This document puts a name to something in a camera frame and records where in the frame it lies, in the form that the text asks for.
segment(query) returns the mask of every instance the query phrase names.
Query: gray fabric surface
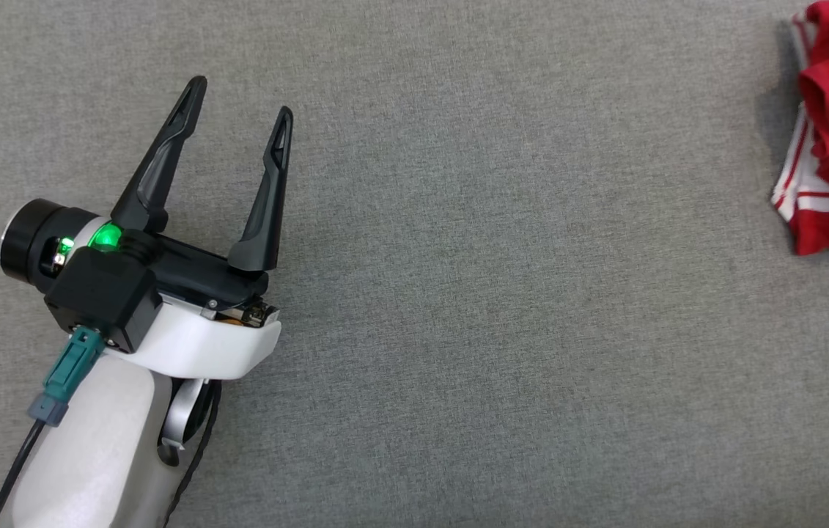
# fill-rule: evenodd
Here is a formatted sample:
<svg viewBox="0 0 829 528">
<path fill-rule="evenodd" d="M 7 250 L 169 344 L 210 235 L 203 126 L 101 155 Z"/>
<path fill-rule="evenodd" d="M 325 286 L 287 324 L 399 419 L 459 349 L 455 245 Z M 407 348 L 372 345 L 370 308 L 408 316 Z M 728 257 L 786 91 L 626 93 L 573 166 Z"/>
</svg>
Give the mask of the gray fabric surface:
<svg viewBox="0 0 829 528">
<path fill-rule="evenodd" d="M 109 210 L 205 74 L 167 233 L 226 251 L 290 105 L 284 335 L 173 526 L 829 526 L 800 7 L 4 0 L 0 234 Z M 0 483 L 61 341 L 0 271 Z"/>
</svg>

